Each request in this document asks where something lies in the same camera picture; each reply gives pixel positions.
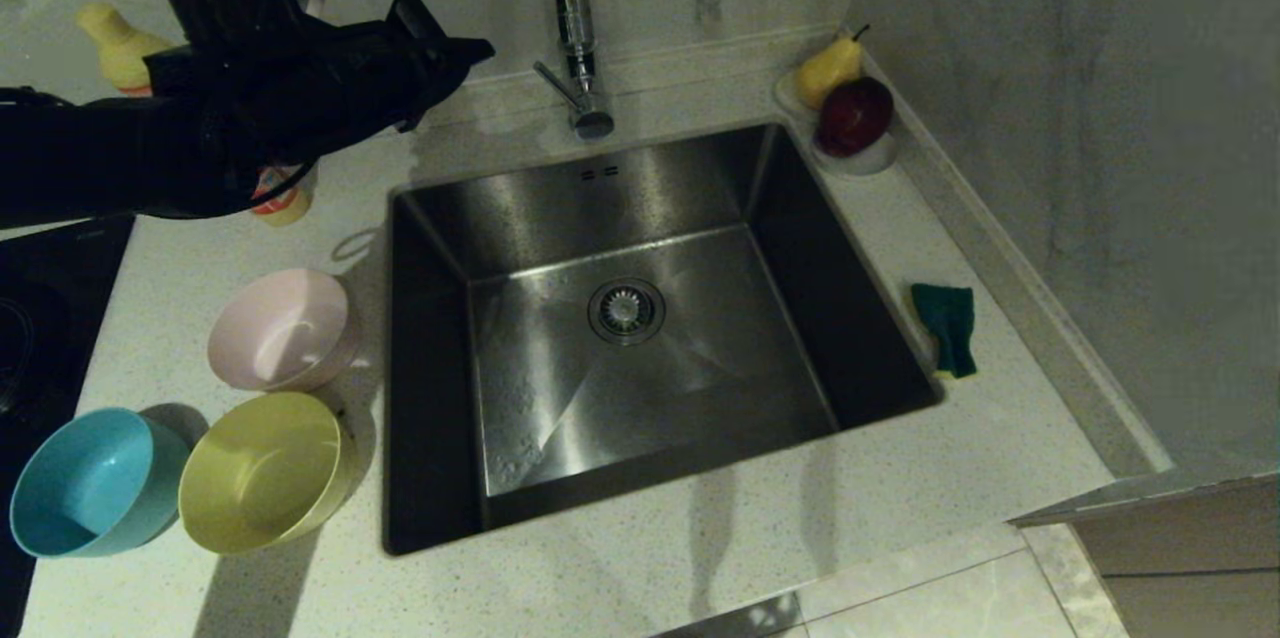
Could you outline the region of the chrome faucet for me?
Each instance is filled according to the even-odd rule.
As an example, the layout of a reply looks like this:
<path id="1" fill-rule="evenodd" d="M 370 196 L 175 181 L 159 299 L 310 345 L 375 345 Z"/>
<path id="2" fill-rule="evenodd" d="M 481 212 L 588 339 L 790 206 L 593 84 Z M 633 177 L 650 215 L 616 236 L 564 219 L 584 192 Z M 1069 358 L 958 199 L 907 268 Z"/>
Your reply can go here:
<path id="1" fill-rule="evenodd" d="M 568 109 L 570 129 L 581 141 L 611 136 L 614 119 L 609 96 L 596 69 L 596 36 L 591 0 L 554 0 L 559 49 L 567 78 L 562 81 L 541 61 L 532 69 L 556 91 Z"/>

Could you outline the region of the orange dish soap bottle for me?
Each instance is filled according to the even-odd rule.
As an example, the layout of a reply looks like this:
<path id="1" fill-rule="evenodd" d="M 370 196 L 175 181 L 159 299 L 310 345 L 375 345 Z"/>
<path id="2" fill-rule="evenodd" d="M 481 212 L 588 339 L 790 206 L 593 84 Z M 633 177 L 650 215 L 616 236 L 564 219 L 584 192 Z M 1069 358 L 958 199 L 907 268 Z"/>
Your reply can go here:
<path id="1" fill-rule="evenodd" d="M 109 3 L 84 4 L 76 13 L 76 23 L 93 41 L 100 72 L 118 92 L 134 99 L 154 94 L 145 58 L 173 49 L 172 41 L 134 27 Z M 276 192 L 297 172 L 293 167 L 261 169 L 253 197 L 270 193 L 271 199 L 253 205 L 250 213 L 274 227 L 289 225 L 305 217 L 311 201 L 302 184 Z"/>

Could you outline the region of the stainless steel sink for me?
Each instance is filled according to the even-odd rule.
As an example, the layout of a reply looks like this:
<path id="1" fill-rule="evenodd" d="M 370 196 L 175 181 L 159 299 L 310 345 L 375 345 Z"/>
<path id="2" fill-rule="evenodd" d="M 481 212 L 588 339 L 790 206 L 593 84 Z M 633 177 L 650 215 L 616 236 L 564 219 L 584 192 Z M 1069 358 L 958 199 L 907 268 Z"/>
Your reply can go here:
<path id="1" fill-rule="evenodd" d="M 942 400 L 791 135 L 765 123 L 390 196 L 393 556 Z M 659 333 L 600 339 L 639 278 Z"/>

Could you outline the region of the yellow green sponge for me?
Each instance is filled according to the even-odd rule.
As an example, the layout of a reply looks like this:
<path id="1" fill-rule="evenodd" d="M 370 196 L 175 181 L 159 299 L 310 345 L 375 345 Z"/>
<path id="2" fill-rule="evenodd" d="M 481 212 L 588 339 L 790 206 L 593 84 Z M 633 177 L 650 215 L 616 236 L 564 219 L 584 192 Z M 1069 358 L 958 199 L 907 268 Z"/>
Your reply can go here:
<path id="1" fill-rule="evenodd" d="M 911 305 L 936 347 L 936 370 L 956 379 L 978 373 L 972 352 L 977 313 L 974 291 L 950 286 L 914 283 Z"/>

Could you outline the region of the pink plastic bowl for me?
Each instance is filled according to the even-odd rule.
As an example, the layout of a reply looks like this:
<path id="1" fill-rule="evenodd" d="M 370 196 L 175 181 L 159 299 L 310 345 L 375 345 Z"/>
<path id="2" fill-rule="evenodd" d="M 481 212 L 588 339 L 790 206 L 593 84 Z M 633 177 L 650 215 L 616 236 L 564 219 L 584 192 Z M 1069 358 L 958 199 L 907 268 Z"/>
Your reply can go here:
<path id="1" fill-rule="evenodd" d="M 207 338 L 207 364 L 236 389 L 316 389 L 355 360 L 361 324 L 346 287 L 293 268 L 260 277 L 224 306 Z"/>

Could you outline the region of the round metal drain strainer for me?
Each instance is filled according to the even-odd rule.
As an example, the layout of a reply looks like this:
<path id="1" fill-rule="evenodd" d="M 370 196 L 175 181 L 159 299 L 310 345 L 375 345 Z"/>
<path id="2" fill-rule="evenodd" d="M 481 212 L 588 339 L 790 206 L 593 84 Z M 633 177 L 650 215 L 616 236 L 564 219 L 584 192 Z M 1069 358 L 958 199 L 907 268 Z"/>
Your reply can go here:
<path id="1" fill-rule="evenodd" d="M 628 347 L 659 333 L 666 309 L 666 297 L 654 284 L 639 278 L 622 278 L 595 290 L 588 304 L 588 322 L 600 339 Z"/>

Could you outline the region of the black induction cooktop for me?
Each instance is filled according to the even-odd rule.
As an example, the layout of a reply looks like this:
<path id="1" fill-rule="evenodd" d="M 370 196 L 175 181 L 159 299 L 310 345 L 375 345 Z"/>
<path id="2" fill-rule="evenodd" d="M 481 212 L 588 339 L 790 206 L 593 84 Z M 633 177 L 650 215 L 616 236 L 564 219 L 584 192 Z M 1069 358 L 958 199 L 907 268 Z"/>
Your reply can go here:
<path id="1" fill-rule="evenodd" d="M 36 560 L 9 527 L 18 478 L 76 415 L 133 217 L 0 240 L 0 638 L 20 633 Z"/>

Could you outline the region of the yellow pear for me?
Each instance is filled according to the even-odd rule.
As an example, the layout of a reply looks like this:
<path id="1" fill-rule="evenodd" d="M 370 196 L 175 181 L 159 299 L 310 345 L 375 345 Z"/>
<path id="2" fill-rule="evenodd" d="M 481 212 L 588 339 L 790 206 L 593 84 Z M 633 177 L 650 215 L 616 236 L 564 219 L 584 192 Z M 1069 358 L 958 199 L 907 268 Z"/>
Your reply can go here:
<path id="1" fill-rule="evenodd" d="M 795 70 L 794 88 L 804 108 L 819 110 L 836 87 L 861 77 L 861 37 L 869 28 L 870 24 L 864 24 L 854 32 L 841 29 L 831 44 Z"/>

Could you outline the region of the yellow plastic bowl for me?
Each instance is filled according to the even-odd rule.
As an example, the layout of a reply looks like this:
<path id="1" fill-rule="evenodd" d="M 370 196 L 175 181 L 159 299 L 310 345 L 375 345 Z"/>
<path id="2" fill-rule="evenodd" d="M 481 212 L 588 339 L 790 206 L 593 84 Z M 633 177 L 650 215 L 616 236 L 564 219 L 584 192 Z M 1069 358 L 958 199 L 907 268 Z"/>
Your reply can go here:
<path id="1" fill-rule="evenodd" d="M 346 501 L 358 451 L 320 398 L 260 395 L 232 409 L 198 441 L 179 487 L 187 536 L 219 555 L 307 536 Z"/>

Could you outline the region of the dark red apple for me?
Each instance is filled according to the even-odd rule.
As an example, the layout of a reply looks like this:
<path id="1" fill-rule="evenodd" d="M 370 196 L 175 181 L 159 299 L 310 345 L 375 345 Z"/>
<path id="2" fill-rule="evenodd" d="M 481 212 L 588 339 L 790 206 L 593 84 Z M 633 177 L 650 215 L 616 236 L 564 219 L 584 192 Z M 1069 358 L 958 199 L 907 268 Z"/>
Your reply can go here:
<path id="1" fill-rule="evenodd" d="M 835 158 L 850 158 L 878 141 L 895 114 L 893 95 L 872 77 L 833 88 L 820 108 L 817 147 Z"/>

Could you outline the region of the small white dish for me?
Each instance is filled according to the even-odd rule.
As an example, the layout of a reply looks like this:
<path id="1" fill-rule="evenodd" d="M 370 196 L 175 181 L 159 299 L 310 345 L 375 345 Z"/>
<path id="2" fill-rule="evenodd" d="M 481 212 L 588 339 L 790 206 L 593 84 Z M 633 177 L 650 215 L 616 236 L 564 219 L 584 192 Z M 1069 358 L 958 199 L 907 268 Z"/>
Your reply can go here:
<path id="1" fill-rule="evenodd" d="M 794 74 L 795 70 L 790 70 L 777 79 L 773 87 L 774 100 L 785 113 L 800 124 L 806 147 L 812 150 L 826 170 L 844 177 L 863 177 L 878 174 L 893 164 L 897 151 L 896 138 L 892 133 L 896 106 L 888 131 L 878 141 L 850 158 L 835 158 L 820 151 L 815 145 L 820 109 L 814 111 L 800 104 L 794 88 Z"/>

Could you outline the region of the blue plastic bowl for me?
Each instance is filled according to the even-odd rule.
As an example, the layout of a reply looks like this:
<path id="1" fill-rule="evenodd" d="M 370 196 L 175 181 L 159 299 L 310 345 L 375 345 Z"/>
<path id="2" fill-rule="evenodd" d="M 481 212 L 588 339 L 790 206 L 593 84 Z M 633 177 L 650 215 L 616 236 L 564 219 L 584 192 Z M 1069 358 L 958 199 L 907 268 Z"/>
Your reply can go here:
<path id="1" fill-rule="evenodd" d="M 105 557 L 161 534 L 178 514 L 188 443 L 142 414 L 108 407 L 55 430 L 26 464 L 9 507 L 36 559 Z"/>

